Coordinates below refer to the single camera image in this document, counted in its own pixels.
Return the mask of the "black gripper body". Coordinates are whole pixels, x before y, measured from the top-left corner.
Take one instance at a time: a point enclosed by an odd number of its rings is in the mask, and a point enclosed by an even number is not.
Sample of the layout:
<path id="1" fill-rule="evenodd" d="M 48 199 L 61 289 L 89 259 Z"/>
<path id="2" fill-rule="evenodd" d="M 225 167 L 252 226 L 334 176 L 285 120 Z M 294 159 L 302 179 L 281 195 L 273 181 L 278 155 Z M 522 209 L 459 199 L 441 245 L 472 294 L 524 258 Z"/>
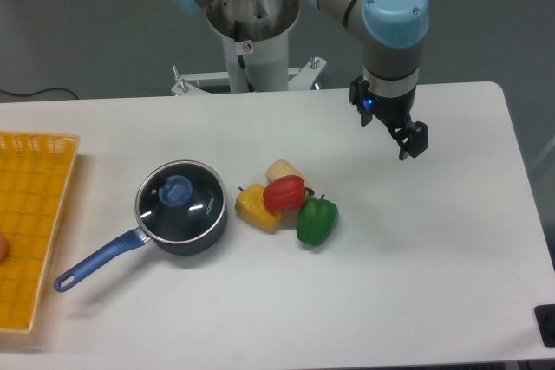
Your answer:
<path id="1" fill-rule="evenodd" d="M 386 126 L 390 134 L 394 128 L 411 120 L 410 111 L 415 101 L 416 87 L 396 97 L 380 96 L 372 90 L 370 82 L 359 76 L 349 87 L 349 103 L 358 109 L 363 107 L 372 110 L 373 119 L 377 118 Z"/>

